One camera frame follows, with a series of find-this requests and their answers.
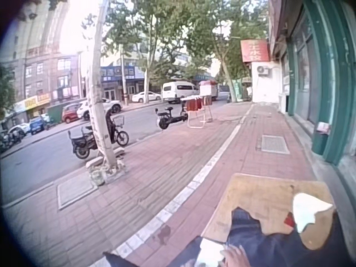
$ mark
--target cardboard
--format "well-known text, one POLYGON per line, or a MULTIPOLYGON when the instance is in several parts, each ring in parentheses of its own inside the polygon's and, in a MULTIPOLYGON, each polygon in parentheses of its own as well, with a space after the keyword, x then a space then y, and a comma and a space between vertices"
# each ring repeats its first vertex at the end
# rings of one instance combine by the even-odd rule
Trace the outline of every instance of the cardboard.
POLYGON ((333 204, 327 211, 315 214, 315 224, 308 224, 300 234, 303 244, 311 250, 319 249, 327 240, 335 205, 327 185, 316 181, 282 180, 268 177, 235 174, 202 237, 226 242, 231 228, 231 212, 240 207, 261 222, 265 235, 290 234, 293 227, 285 223, 293 212, 293 197, 303 192, 333 204))

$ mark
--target manhole cover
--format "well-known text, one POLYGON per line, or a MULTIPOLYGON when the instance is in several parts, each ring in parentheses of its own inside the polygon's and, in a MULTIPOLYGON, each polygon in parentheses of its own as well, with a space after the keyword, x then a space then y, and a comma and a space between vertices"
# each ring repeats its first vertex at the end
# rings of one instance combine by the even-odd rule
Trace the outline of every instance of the manhole cover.
POLYGON ((87 173, 71 178, 57 187, 58 208, 60 210, 85 197, 98 187, 87 173))
POLYGON ((290 154, 287 144, 281 136, 262 135, 261 150, 271 153, 290 154))

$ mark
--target white curb line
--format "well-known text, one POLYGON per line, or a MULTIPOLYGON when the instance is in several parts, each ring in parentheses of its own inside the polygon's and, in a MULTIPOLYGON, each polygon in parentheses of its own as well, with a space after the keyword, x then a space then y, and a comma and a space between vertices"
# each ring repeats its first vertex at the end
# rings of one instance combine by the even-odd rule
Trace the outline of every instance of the white curb line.
MULTIPOLYGON (((183 188, 178 195, 171 200, 152 220, 150 220, 144 227, 142 227, 137 233, 127 239, 124 243, 118 246, 111 253, 119 255, 122 258, 128 257, 134 250, 141 246, 150 236, 156 232, 164 223, 168 221, 170 217, 179 209, 179 207, 188 199, 188 197, 204 182, 205 178, 215 166, 217 161, 221 158, 225 150, 229 147, 232 140, 238 134, 241 128, 241 124, 244 123, 246 116, 253 108, 253 104, 249 110, 242 117, 240 124, 238 124, 230 136, 225 140, 223 145, 215 152, 211 159, 205 164, 200 172, 195 175, 192 182, 190 182, 185 188, 183 188)), ((111 267, 106 258, 103 257, 97 262, 93 263, 89 267, 111 267)))

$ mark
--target hand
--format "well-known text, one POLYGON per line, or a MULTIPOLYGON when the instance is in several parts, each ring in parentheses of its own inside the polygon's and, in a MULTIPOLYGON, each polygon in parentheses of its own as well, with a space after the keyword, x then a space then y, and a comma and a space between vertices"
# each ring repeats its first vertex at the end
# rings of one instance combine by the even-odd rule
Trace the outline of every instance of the hand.
POLYGON ((244 248, 232 245, 226 246, 220 252, 225 257, 225 262, 219 262, 220 267, 251 267, 244 248))

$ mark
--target white car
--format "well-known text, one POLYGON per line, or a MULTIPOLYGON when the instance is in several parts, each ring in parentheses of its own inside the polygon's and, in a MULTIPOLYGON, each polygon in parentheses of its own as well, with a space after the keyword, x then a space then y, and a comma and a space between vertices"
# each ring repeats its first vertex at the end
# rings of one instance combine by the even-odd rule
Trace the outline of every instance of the white car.
POLYGON ((11 133, 14 130, 17 130, 22 138, 24 138, 31 131, 28 123, 22 123, 22 124, 13 126, 12 128, 10 128, 8 130, 8 132, 11 133))
MULTIPOLYGON (((132 101, 143 103, 144 97, 145 97, 144 92, 137 93, 132 96, 132 101)), ((158 93, 149 92, 149 101, 153 101, 153 100, 161 100, 161 95, 159 95, 158 93)))
MULTIPOLYGON (((122 105, 118 100, 109 100, 107 98, 103 98, 102 101, 105 112, 111 109, 112 113, 119 113, 122 110, 122 105)), ((85 121, 90 120, 88 101, 85 100, 79 104, 80 106, 77 110, 78 118, 84 118, 85 121)))

